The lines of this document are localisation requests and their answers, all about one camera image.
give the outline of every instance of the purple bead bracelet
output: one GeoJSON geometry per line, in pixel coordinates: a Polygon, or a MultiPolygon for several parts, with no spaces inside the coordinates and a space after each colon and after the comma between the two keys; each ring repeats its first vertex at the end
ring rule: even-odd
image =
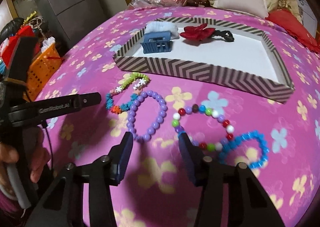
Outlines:
{"type": "Polygon", "coordinates": [[[140,96],[132,103],[130,106],[129,116],[128,116],[128,131],[133,134],[133,139],[139,143],[143,143],[149,141],[151,136],[155,134],[156,130],[160,128],[160,124],[163,123],[164,117],[167,115],[168,107],[166,105],[166,101],[159,95],[157,92],[148,90],[143,91],[140,96]],[[155,99],[160,105],[160,111],[158,117],[156,117],[156,121],[151,124],[151,127],[147,129],[146,134],[139,136],[136,134],[137,130],[134,128],[134,122],[136,121],[136,111],[140,104],[144,101],[145,98],[152,97],[155,99]]]}

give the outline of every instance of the white bead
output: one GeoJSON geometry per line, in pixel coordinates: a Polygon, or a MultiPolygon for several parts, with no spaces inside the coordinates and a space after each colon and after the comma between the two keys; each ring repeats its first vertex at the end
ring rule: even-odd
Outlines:
{"type": "Polygon", "coordinates": [[[181,116],[180,116],[179,113],[175,113],[175,114],[173,114],[173,118],[176,119],[176,120],[180,120],[181,116]]]}
{"type": "Polygon", "coordinates": [[[218,118],[219,117],[219,112],[216,111],[216,110],[213,110],[212,111],[212,115],[211,115],[214,119],[218,118]]]}
{"type": "Polygon", "coordinates": [[[221,151],[222,151],[223,146],[222,146],[222,144],[221,144],[220,142],[215,143],[214,146],[215,146],[215,148],[216,148],[216,151],[218,151],[218,152],[221,152],[221,151]]]}
{"type": "Polygon", "coordinates": [[[233,132],[235,132],[235,128],[232,125],[228,125],[226,127],[226,131],[227,133],[232,134],[233,132]]]}

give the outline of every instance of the plastic basket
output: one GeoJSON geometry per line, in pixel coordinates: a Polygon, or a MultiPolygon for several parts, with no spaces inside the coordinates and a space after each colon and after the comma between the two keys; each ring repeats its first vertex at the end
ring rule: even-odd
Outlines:
{"type": "Polygon", "coordinates": [[[144,54],[171,52],[172,41],[170,41],[170,31],[151,32],[144,35],[143,47],[144,54]]]}
{"type": "Polygon", "coordinates": [[[62,58],[60,58],[54,44],[32,62],[27,78],[27,92],[32,101],[37,98],[51,76],[58,70],[61,63],[62,58]]]}

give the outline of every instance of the red bead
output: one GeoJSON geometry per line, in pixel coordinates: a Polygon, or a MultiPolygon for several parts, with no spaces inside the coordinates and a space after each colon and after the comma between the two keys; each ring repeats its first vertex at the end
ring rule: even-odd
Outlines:
{"type": "Polygon", "coordinates": [[[232,140],[232,139],[233,139],[233,134],[228,134],[228,135],[227,135],[227,139],[228,139],[228,140],[232,140]]]}
{"type": "Polygon", "coordinates": [[[199,148],[201,148],[202,150],[206,150],[207,149],[207,144],[206,143],[200,143],[199,144],[199,148]]]}
{"type": "Polygon", "coordinates": [[[178,110],[178,113],[180,114],[180,116],[183,116],[186,114],[186,111],[185,111],[185,109],[181,108],[178,110]]]}
{"type": "Polygon", "coordinates": [[[222,126],[224,128],[226,128],[228,125],[230,124],[230,121],[228,121],[227,119],[222,123],[222,126]]]}

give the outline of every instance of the screw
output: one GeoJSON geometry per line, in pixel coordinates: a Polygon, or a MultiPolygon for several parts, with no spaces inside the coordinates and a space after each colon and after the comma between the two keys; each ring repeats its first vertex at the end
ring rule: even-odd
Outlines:
{"type": "Polygon", "coordinates": [[[209,156],[205,156],[205,157],[203,157],[202,159],[203,159],[203,161],[205,161],[205,162],[207,162],[207,163],[212,162],[212,157],[209,157],[209,156]]]}
{"type": "Polygon", "coordinates": [[[73,163],[69,163],[69,164],[67,164],[66,168],[67,168],[67,170],[70,170],[70,169],[73,169],[74,166],[75,165],[73,163]]]}
{"type": "Polygon", "coordinates": [[[240,163],[238,164],[238,166],[239,166],[239,168],[241,168],[241,169],[246,169],[246,168],[248,167],[247,164],[244,163],[244,162],[240,162],[240,163]]]}
{"type": "Polygon", "coordinates": [[[108,157],[107,155],[105,155],[105,156],[102,156],[102,157],[100,158],[100,160],[101,160],[102,162],[108,162],[108,161],[110,160],[110,157],[108,157]]]}

